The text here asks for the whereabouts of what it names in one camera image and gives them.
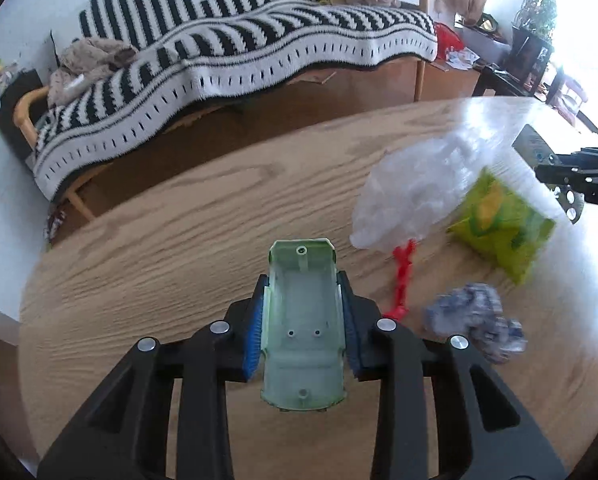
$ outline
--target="red plastic toy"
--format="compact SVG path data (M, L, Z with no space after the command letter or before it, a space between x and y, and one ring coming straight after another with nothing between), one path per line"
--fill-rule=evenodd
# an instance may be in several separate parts
M406 307L406 290L410 280L411 257L416 249L416 241L410 238L405 247L396 247L392 256L397 262L397 284L394 290L394 305L383 317L389 317L394 321L400 321L410 310Z

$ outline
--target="crumpled paper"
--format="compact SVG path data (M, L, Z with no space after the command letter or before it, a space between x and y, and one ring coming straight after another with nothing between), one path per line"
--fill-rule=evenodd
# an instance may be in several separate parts
M499 294L485 283L468 283L440 295L426 308L425 324L437 336L469 337L493 363L508 361L525 351L528 343L521 323L503 316Z
M466 47L463 50L448 52L445 62L458 70L470 70L477 59L479 59L479 55Z

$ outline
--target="green package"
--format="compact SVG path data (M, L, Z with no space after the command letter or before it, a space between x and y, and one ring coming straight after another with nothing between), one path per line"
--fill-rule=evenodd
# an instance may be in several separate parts
M483 169L461 204L461 220L448 231L498 263L519 284L554 225Z

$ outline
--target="paper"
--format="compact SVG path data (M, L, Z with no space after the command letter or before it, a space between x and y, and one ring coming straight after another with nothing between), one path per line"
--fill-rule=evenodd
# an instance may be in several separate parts
M479 59L479 56L467 47L463 50L453 50L448 52L447 56L448 65L458 70L471 69L474 62Z

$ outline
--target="green plastic part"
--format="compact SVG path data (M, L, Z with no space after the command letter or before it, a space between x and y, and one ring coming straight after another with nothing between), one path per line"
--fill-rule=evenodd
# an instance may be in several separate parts
M261 397L282 410L323 410L346 397L346 338L335 249L326 238L278 240L269 261Z

